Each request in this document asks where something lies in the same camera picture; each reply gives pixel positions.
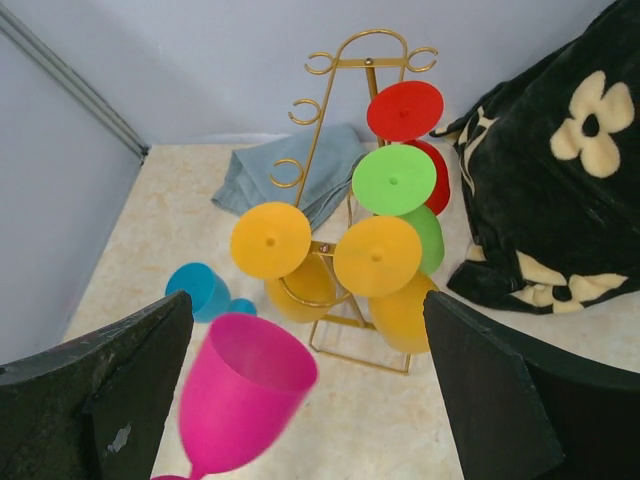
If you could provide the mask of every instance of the black blanket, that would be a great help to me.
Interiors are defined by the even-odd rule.
[[[474,244],[448,286],[491,308],[580,310],[640,287],[640,0],[431,135],[453,142]]]

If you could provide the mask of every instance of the speckled table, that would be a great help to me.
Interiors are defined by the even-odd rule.
[[[306,341],[310,326],[285,322],[267,301],[262,283],[240,272],[229,257],[237,220],[210,197],[222,184],[233,145],[154,147],[104,251],[66,339],[100,328],[163,296],[182,264],[211,265],[234,296],[252,299],[259,314]],[[459,169],[448,147],[452,191]],[[356,210],[356,218],[365,215]],[[470,237],[462,198],[456,194],[439,217],[447,253],[434,275],[440,286],[464,257]],[[341,205],[314,235],[336,241],[344,233]],[[640,372],[640,296],[626,295],[582,312],[535,317],[479,309],[492,318],[576,354]],[[196,325],[176,401],[166,422],[154,475],[187,475],[176,421],[177,399],[206,326]],[[397,364],[379,336],[331,326],[327,348]],[[317,357],[320,379],[288,430],[263,456],[234,472],[210,478],[237,480],[461,479],[462,472],[429,354],[414,357],[408,377],[326,356]]]

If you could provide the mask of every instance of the white wall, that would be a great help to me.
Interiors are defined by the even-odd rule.
[[[62,340],[140,160],[2,34],[0,72],[1,365]]]
[[[438,65],[420,78],[443,91],[443,121],[453,119],[495,83],[579,34],[611,2],[0,1],[156,143],[311,128],[287,117],[294,100],[322,99],[326,77],[305,72],[307,55],[333,53],[349,35],[374,27],[397,30],[412,49],[440,50]],[[378,42],[365,45],[371,48],[352,53],[394,53]],[[327,121],[366,129],[363,73],[341,73],[336,87]]]

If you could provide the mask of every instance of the gold rack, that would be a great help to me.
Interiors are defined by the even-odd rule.
[[[342,58],[342,53],[348,45],[368,35],[387,35],[395,38],[402,46],[402,56],[389,57],[389,58],[371,58],[371,57]],[[298,167],[298,176],[292,182],[281,183],[278,180],[276,180],[276,178],[273,175],[270,175],[271,182],[277,187],[292,188],[292,187],[298,186],[298,190],[297,190],[296,198],[294,202],[294,206],[296,208],[298,208],[300,205],[302,192],[307,182],[307,177],[309,175],[309,170],[311,168],[311,163],[313,161],[313,155],[316,150],[318,138],[320,136],[320,131],[322,129],[322,123],[324,121],[324,116],[327,111],[327,106],[329,103],[329,97],[331,95],[331,89],[333,87],[333,82],[334,82],[337,71],[341,68],[363,68],[365,70],[367,84],[369,86],[369,95],[371,97],[371,100],[373,100],[373,98],[378,94],[376,68],[394,68],[394,67],[399,68],[398,82],[402,82],[404,80],[404,75],[406,70],[409,70],[410,72],[413,72],[413,73],[426,72],[427,70],[430,70],[435,65],[436,63],[435,59],[432,60],[429,64],[422,67],[414,67],[413,65],[411,65],[411,59],[419,53],[430,53],[435,56],[438,54],[438,51],[433,47],[420,47],[409,53],[407,42],[401,35],[399,35],[398,33],[392,30],[376,28],[371,30],[365,30],[363,32],[357,33],[349,37],[347,40],[344,41],[342,45],[340,45],[340,48],[338,48],[338,51],[335,56],[327,52],[316,52],[309,55],[310,60],[317,57],[324,57],[329,60],[329,65],[324,69],[314,69],[314,68],[311,68],[308,64],[305,64],[304,68],[307,70],[307,72],[313,75],[326,75],[328,73],[330,75],[329,75],[329,80],[327,82],[327,88],[325,90],[324,98],[322,100],[322,105],[319,105],[318,102],[310,98],[302,98],[300,100],[296,100],[295,102],[293,102],[294,107],[302,104],[313,105],[316,108],[316,114],[313,116],[313,118],[309,120],[300,120],[295,115],[293,115],[293,113],[289,112],[289,118],[298,125],[312,125],[316,123],[316,129],[313,135],[313,140],[311,141],[311,146],[309,148],[307,161],[304,167],[295,158],[282,158],[274,163],[275,167],[277,167],[278,165],[287,164],[287,163]],[[378,141],[379,147],[383,147],[384,145],[387,144],[387,142],[380,137],[377,138],[377,141]],[[352,198],[354,198],[353,191],[349,189],[349,193],[347,195],[347,208],[348,208],[347,228],[350,228],[353,224],[353,210],[351,206]],[[336,245],[333,243],[313,241],[311,243],[311,248],[309,253],[314,255],[319,255],[323,258],[323,260],[327,263],[329,270],[332,272],[334,279],[336,281],[336,284],[340,285],[337,278],[335,277],[335,273],[333,270],[333,253],[335,251],[335,246]],[[323,350],[322,348],[319,348],[315,345],[314,340],[315,340],[316,333],[318,331],[318,325],[320,321],[325,321],[325,322],[334,323],[342,326],[348,326],[348,327],[363,328],[363,329],[374,330],[374,331],[376,330],[375,326],[372,323],[367,322],[365,320],[364,315],[362,314],[362,311],[358,306],[358,303],[356,302],[354,295],[351,292],[347,291],[342,287],[342,290],[344,291],[344,293],[339,295],[335,301],[330,303],[318,303],[318,302],[311,302],[304,298],[298,297],[287,286],[283,278],[280,279],[280,283],[284,291],[287,293],[287,295],[289,295],[293,300],[303,305],[307,305],[311,307],[333,307],[335,305],[339,305],[346,302],[349,304],[349,306],[353,310],[355,314],[355,318],[348,318],[348,317],[343,317],[338,315],[327,314],[321,320],[314,322],[313,327],[311,329],[311,334],[309,336],[309,346],[314,351],[318,353],[322,353],[324,355],[332,356],[334,358],[348,360],[350,362],[376,368],[379,370],[399,373],[402,375],[407,375],[409,373],[409,367],[411,363],[411,355],[409,354],[405,354],[403,368],[398,369],[398,368],[393,368],[386,365],[381,365],[378,363],[373,363],[366,360],[350,357],[347,355],[342,355],[342,354],[331,352],[328,350]]]

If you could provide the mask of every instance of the blue cup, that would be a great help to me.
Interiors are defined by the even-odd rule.
[[[227,312],[257,313],[253,302],[246,298],[231,301],[227,284],[204,263],[187,263],[171,275],[164,294],[180,290],[191,296],[191,312],[198,323],[209,323]]]

